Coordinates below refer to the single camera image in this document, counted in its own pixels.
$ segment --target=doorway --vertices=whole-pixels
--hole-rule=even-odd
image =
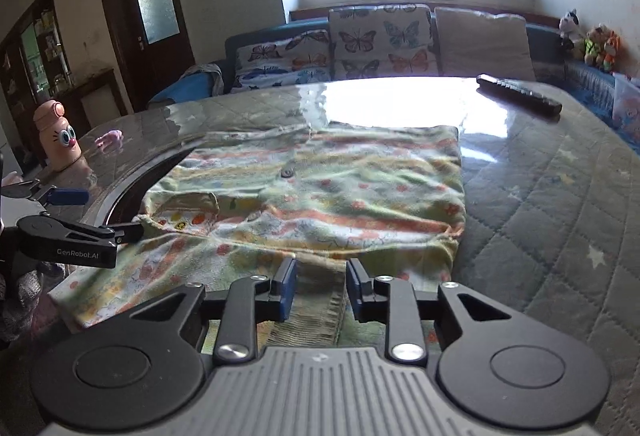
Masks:
[[[194,64],[180,0],[102,0],[134,111]]]

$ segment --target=metal screw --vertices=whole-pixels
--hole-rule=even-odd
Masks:
[[[245,348],[242,344],[222,344],[218,348],[218,356],[225,360],[240,360],[249,354],[249,348]]]
[[[398,344],[393,347],[391,354],[403,362],[413,362],[424,356],[424,350],[417,344]]]

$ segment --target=white cushion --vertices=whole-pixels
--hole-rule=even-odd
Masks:
[[[536,80],[523,17],[445,7],[435,14],[445,75]]]

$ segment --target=stuffed toy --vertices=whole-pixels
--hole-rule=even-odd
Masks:
[[[609,39],[604,44],[604,60],[602,61],[602,69],[607,73],[613,71],[613,66],[616,63],[616,55],[620,52],[620,36],[614,31],[611,32]]]
[[[567,12],[558,25],[560,29],[560,48],[566,54],[571,53],[575,58],[584,57],[584,32],[580,29],[577,10]]]
[[[587,32],[584,40],[584,62],[589,66],[600,68],[604,63],[604,44],[611,34],[609,28],[602,23]]]

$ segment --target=remote control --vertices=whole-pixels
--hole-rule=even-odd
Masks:
[[[556,117],[562,110],[562,104],[558,101],[545,97],[540,93],[520,88],[504,79],[482,74],[476,77],[476,82],[482,92],[522,105],[534,113],[539,113],[546,117]]]

